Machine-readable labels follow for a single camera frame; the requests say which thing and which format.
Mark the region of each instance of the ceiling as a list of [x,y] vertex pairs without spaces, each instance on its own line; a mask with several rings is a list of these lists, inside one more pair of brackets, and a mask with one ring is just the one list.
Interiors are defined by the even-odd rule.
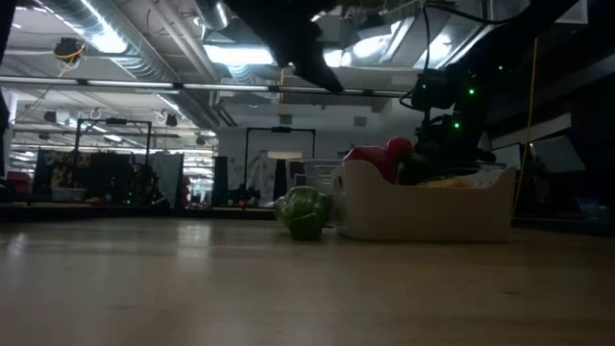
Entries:
[[[34,0],[24,0],[25,4],[34,4],[40,8]],[[53,2],[53,0],[37,0],[42,4]],[[70,0],[72,4],[86,0]],[[203,49],[204,58],[196,58],[194,49],[190,49],[190,44],[196,43],[203,47],[201,38],[202,28],[197,24],[198,20],[194,3],[192,0],[159,0],[157,5],[152,0],[104,0],[100,3],[111,1],[117,15],[114,22],[123,23],[122,30],[117,30],[121,35],[130,32],[131,42],[138,36],[137,45],[147,51],[151,48],[151,53],[160,59],[160,63],[168,66],[172,75],[177,81],[194,83],[237,83],[236,77],[230,73],[229,68],[223,63],[216,62]],[[350,4],[351,12],[361,14],[364,10],[358,7],[356,2],[344,2]],[[397,89],[408,90],[416,83],[417,75],[423,68],[425,51],[428,46],[426,40],[427,33],[425,22],[421,16],[415,16],[410,7],[400,5],[406,1],[372,1],[370,9],[378,9],[385,5],[387,14],[385,27],[391,28],[390,35],[383,38],[381,50],[378,53],[360,57],[357,53],[357,46],[349,46],[343,53],[350,53],[352,62],[350,65],[341,65],[333,68],[333,71],[340,83],[346,88],[364,89]],[[481,15],[483,7],[479,0],[456,1],[461,11],[474,15]],[[521,10],[523,7],[510,6],[510,1],[494,0],[493,13],[496,16],[510,16]],[[339,49],[343,42],[343,26],[340,24],[343,10],[337,8],[335,11],[321,16],[315,21],[323,31],[321,37],[327,50]],[[450,16],[446,12],[429,10],[430,31],[431,31],[431,63],[430,67],[442,67],[449,62],[455,54],[460,54],[460,47],[466,43],[472,35],[477,33],[479,25],[456,16]],[[174,23],[173,16],[178,16],[181,23]],[[115,81],[133,81],[135,77],[120,67],[117,63],[117,56],[97,51],[92,45],[87,45],[84,56],[79,60],[76,68],[66,70],[58,59],[50,52],[59,42],[61,37],[74,37],[83,40],[71,29],[66,22],[60,20],[56,15],[45,11],[37,11],[33,8],[28,10],[16,11],[8,49],[2,66],[0,75],[13,76],[38,76],[38,77],[58,77],[79,79],[108,79]],[[553,46],[563,44],[568,38],[568,31],[562,30],[561,26],[552,29],[549,35],[553,37],[549,41]],[[238,18],[233,18],[231,25],[219,33],[212,33],[205,38],[205,44],[218,45],[220,47],[230,47],[235,45],[235,40],[258,43],[254,34],[249,28],[245,27]],[[285,86],[310,86],[309,83],[294,76],[290,68],[283,72],[273,64],[250,65],[250,73],[253,80],[258,84]],[[193,93],[191,97],[205,107],[205,113],[185,112],[185,117],[178,115],[178,126],[175,128],[166,127],[157,120],[163,119],[161,112],[175,113],[172,105],[163,100],[158,95],[148,92],[148,90],[102,90],[95,88],[62,88],[54,87],[47,90],[41,86],[11,86],[19,98],[17,113],[22,113],[17,119],[16,128],[20,130],[16,134],[15,142],[37,143],[54,142],[70,144],[74,142],[74,135],[67,133],[74,131],[75,128],[68,124],[52,124],[44,122],[43,115],[46,111],[69,110],[71,116],[81,116],[88,118],[89,114],[98,110],[102,112],[102,118],[119,117],[132,120],[152,121],[155,127],[155,134],[166,137],[159,137],[153,141],[152,145],[156,148],[197,148],[196,138],[199,131],[219,129],[229,126],[237,127],[267,127],[279,125],[279,113],[293,115],[293,126],[312,128],[324,131],[377,131],[382,126],[381,112],[385,105],[391,102],[390,99],[371,98],[371,97],[351,97],[334,95],[314,95],[314,94],[290,94],[287,93],[280,97],[277,94],[259,93],[235,93],[222,92],[220,96],[221,104],[218,108],[223,108],[230,116],[232,121],[225,119],[220,111],[212,111],[208,92]],[[27,110],[27,106],[35,104],[35,110]],[[355,117],[365,117],[367,126],[361,128],[354,127]],[[209,121],[209,126],[200,125],[198,129],[195,118],[212,118],[216,121]],[[117,146],[139,147],[145,143],[145,138],[140,133],[143,129],[126,128],[116,130],[101,125],[101,128],[110,132],[127,134],[132,133],[130,141],[123,141]],[[40,140],[38,133],[48,130],[53,132],[52,139]],[[101,134],[84,139],[83,145],[96,146],[101,144]],[[208,148],[215,150],[217,142],[209,139]]]

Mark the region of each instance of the ventilation duct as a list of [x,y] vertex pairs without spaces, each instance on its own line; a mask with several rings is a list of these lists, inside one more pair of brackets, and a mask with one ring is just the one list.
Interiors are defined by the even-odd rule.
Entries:
[[238,84],[252,85],[257,83],[257,76],[255,76],[250,65],[228,65],[227,67]]
[[[141,32],[111,0],[36,0],[88,44],[102,53],[122,53],[138,58],[112,61],[143,82],[178,82],[178,75],[147,42]],[[218,127],[220,121],[190,91],[159,95],[200,128]]]
[[204,26],[218,31],[226,28],[231,22],[231,12],[220,0],[194,0],[196,11]]

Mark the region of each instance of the wooden floor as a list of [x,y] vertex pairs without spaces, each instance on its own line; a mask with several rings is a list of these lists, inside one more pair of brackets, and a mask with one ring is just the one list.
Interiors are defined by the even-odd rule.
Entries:
[[294,243],[275,223],[0,224],[0,344],[615,345],[615,242]]

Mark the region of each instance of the white plastic bin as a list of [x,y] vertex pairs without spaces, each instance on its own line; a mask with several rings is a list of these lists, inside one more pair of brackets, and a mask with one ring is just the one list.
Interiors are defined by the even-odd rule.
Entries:
[[366,240],[504,242],[511,231],[515,168],[461,177],[472,188],[401,186],[368,161],[346,161],[338,231]]

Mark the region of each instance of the wall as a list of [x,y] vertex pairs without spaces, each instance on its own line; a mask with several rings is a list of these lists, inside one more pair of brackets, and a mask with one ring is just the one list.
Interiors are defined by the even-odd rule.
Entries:
[[[218,132],[218,155],[229,158],[229,189],[243,184],[245,158],[245,129],[223,129]],[[381,145],[377,133],[316,131],[315,154],[317,159],[338,159],[338,152],[348,151],[354,145]],[[312,135],[293,132],[272,134],[266,131],[252,131],[248,149],[248,162],[257,157],[261,150],[301,152],[304,158],[311,158]]]

